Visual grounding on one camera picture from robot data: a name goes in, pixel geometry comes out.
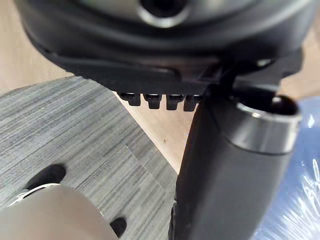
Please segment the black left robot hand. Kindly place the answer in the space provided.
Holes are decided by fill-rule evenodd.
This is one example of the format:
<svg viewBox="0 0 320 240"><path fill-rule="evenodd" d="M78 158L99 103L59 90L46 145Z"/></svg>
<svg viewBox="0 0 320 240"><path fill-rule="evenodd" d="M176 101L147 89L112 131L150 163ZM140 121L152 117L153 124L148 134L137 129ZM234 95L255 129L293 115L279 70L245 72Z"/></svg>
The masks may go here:
<svg viewBox="0 0 320 240"><path fill-rule="evenodd" d="M248 240L287 171L302 118L277 95L303 66L316 0L17 0L32 45L67 72L194 112L171 240Z"/></svg>

